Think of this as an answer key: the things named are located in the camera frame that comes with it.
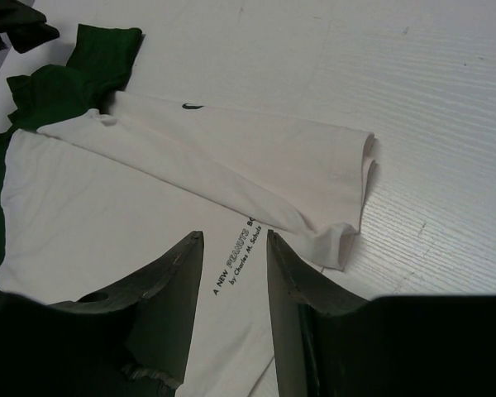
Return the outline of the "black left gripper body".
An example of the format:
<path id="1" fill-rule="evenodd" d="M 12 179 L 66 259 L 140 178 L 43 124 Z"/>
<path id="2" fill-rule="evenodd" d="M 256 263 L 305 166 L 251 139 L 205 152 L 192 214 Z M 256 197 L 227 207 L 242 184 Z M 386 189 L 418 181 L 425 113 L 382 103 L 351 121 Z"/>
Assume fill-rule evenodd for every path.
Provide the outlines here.
<path id="1" fill-rule="evenodd" d="M 12 48 L 26 53 L 60 37 L 60 32 L 47 23 L 46 16 L 20 1 L 0 1 L 0 50 L 7 50 L 6 35 Z"/>

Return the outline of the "white green-sleeved t-shirt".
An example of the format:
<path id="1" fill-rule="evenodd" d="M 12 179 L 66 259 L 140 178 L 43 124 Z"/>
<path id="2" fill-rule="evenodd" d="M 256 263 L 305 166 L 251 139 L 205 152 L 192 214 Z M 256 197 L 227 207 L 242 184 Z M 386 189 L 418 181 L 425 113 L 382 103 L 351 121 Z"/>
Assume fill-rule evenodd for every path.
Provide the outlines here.
<path id="1" fill-rule="evenodd" d="M 79 25 L 64 65 L 7 83 L 0 290 L 74 300 L 204 236 L 180 396 L 247 396 L 273 358 L 266 234 L 341 269 L 360 229 L 370 132 L 125 91 L 137 28 Z"/>

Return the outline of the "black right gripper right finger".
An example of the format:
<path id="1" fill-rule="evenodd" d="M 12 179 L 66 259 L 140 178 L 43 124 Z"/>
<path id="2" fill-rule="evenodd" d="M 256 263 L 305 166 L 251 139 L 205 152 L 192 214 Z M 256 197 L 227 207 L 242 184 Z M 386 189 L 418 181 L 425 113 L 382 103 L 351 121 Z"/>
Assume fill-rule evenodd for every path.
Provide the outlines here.
<path id="1" fill-rule="evenodd" d="M 267 236 L 282 396 L 496 396 L 496 295 L 367 300 Z"/>

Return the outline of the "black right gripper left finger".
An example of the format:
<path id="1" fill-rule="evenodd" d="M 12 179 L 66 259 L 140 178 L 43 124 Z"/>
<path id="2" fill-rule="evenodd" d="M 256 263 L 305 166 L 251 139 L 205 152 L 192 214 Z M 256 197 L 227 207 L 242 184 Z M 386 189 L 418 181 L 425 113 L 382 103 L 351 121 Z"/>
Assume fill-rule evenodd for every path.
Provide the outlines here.
<path id="1" fill-rule="evenodd" d="M 183 384 L 203 268 L 190 232 L 76 301 L 0 291 L 0 396 L 172 396 Z"/>

